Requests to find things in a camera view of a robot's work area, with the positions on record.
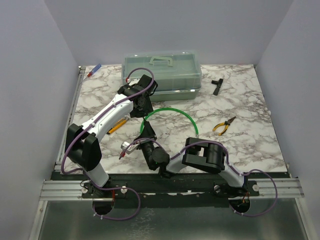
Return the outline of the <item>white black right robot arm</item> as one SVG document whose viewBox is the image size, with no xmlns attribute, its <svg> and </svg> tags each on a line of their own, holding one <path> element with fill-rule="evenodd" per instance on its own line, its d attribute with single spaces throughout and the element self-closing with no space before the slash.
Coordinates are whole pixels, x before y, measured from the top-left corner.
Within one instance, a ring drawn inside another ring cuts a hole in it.
<svg viewBox="0 0 320 240">
<path fill-rule="evenodd" d="M 158 170 L 161 176 L 170 178 L 188 166 L 221 176 L 236 196 L 247 192 L 246 177 L 229 161 L 229 153 L 221 143 L 189 137 L 182 150 L 171 157 L 161 146 L 154 146 L 157 137 L 151 124 L 146 120 L 143 124 L 143 130 L 135 142 L 150 170 Z"/>
</svg>

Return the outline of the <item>green cable lock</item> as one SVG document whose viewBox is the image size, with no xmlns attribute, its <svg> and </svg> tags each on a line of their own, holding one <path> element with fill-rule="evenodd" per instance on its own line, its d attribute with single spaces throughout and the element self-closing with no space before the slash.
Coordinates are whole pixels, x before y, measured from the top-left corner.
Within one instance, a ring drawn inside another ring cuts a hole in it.
<svg viewBox="0 0 320 240">
<path fill-rule="evenodd" d="M 151 117 L 152 115 L 156 114 L 156 113 L 159 113 L 159 112 L 164 112 L 164 111 L 170 111 L 170 112 L 176 112 L 176 113 L 179 113 L 179 114 L 182 114 L 183 116 L 185 116 L 186 118 L 188 118 L 191 122 L 191 124 L 193 125 L 194 127 L 194 130 L 195 130 L 195 135 L 198 137 L 199 136 L 199 130 L 198 130 L 198 127 L 197 127 L 197 124 L 196 122 L 192 119 L 192 117 L 187 114 L 186 112 L 180 110 L 180 109 L 177 109 L 177 108 L 172 108 L 172 107 L 163 107 L 163 108 L 159 108 L 159 109 L 156 109 L 154 111 L 152 111 L 151 113 L 149 113 L 145 118 L 144 120 L 147 120 L 149 117 Z"/>
</svg>

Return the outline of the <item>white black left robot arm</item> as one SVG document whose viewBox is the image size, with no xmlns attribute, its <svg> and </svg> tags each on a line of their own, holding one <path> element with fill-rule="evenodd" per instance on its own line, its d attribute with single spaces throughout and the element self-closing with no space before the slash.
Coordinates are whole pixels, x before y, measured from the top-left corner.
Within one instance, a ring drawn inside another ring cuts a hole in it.
<svg viewBox="0 0 320 240">
<path fill-rule="evenodd" d="M 111 102 L 97 115 L 81 125 L 73 123 L 67 129 L 63 160 L 69 158 L 95 184 L 93 191 L 101 198 L 111 191 L 109 175 L 100 161 L 100 142 L 107 132 L 123 117 L 143 118 L 153 111 L 150 96 L 158 84 L 154 76 L 142 75 L 133 85 L 123 85 Z"/>
</svg>

